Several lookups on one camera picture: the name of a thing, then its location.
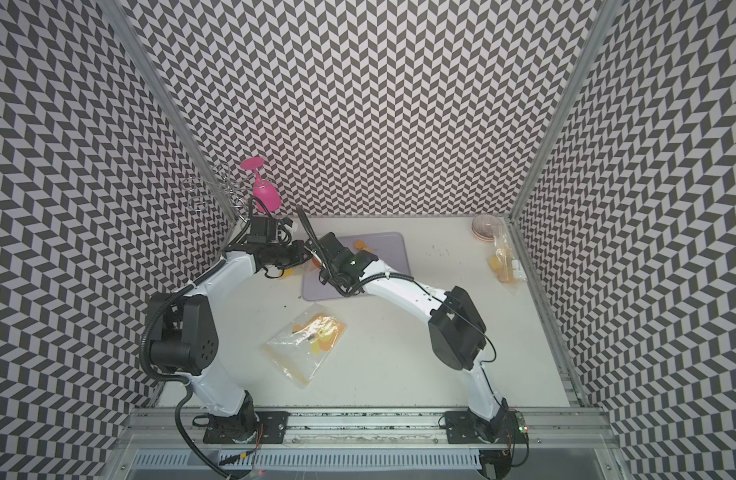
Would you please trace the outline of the clear resealable bag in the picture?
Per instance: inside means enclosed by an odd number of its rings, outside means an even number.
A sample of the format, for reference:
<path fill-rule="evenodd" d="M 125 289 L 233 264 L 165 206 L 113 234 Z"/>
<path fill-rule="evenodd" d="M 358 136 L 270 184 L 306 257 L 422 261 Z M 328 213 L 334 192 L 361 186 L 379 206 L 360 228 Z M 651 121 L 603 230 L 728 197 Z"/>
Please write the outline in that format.
<path fill-rule="evenodd" d="M 283 232 L 284 232 L 283 239 L 285 240 L 285 244 L 289 244 L 289 243 L 291 243 L 294 240 L 301 240 L 301 239 L 295 239 L 294 238 L 294 234 L 296 233 L 297 229 L 298 229 L 298 227 L 296 226 L 295 223 L 293 223 L 291 225 L 284 225 L 283 226 Z M 314 254 L 313 254 L 312 250 L 310 249 L 310 247 L 308 246 L 307 240 L 302 240 L 302 241 L 305 242 L 305 245 L 306 245 L 306 248 L 307 248 L 307 262 L 304 263 L 304 264 L 302 264 L 302 265 L 293 267 L 291 269 L 283 270 L 283 275 L 282 275 L 283 278 L 288 278 L 288 277 L 292 277 L 294 275 L 304 274 L 304 273 L 307 272 L 307 270 L 309 268 L 309 264 L 311 263 L 311 261 L 314 258 Z"/>
<path fill-rule="evenodd" d="M 494 251 L 488 258 L 488 265 L 499 282 L 505 285 L 517 285 L 527 280 L 522 263 L 514 254 L 509 236 L 494 232 Z"/>

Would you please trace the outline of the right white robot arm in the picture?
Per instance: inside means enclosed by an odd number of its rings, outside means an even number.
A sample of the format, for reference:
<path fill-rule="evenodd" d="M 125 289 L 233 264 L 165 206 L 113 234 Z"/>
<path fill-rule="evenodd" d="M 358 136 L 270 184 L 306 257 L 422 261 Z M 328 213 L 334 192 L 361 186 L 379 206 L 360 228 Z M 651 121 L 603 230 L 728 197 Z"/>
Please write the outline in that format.
<path fill-rule="evenodd" d="M 424 323 L 437 359 L 461 374 L 466 418 L 476 436 L 487 443 L 504 438 L 509 404 L 484 368 L 497 359 L 497 351 L 469 293 L 458 286 L 443 290 L 425 285 L 373 253 L 350 250 L 332 233 L 319 237 L 303 207 L 296 213 L 307 235 L 305 246 L 320 263 L 319 282 L 343 298 L 367 294 L 384 299 Z"/>

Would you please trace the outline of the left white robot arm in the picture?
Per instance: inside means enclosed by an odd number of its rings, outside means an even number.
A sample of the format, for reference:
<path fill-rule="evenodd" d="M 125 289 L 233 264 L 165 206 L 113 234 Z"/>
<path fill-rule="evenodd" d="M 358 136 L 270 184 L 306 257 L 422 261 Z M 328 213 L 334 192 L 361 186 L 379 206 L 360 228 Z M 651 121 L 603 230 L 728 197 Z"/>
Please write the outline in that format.
<path fill-rule="evenodd" d="M 173 293 L 157 293 L 147 305 L 138 359 L 146 376 L 187 387 L 207 409 L 208 443 L 247 443 L 259 435 L 251 394 L 218 359 L 220 340 L 213 308 L 242 282 L 270 268 L 283 273 L 312 258 L 292 236 L 293 221 L 276 218 L 256 195 L 247 201 L 241 231 L 218 262 Z"/>

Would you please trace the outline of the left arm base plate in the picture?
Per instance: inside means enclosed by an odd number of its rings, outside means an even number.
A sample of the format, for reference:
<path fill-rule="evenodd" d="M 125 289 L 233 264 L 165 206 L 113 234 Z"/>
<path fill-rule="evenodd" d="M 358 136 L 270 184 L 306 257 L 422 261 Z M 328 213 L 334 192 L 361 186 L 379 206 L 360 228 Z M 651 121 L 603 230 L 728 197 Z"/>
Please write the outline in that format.
<path fill-rule="evenodd" d="M 239 413 L 232 417 L 208 415 L 205 444 L 282 444 L 290 413 L 283 410 Z"/>

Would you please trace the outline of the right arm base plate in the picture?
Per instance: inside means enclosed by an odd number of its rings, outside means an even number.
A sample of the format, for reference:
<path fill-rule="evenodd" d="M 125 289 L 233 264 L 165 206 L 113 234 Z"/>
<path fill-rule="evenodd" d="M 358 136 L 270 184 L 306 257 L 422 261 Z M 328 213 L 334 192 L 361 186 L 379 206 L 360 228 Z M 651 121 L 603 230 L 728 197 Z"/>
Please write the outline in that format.
<path fill-rule="evenodd" d="M 522 414 L 513 410 L 499 411 L 484 420 L 469 410 L 446 411 L 439 426 L 449 444 L 504 443 L 525 444 L 528 430 Z"/>

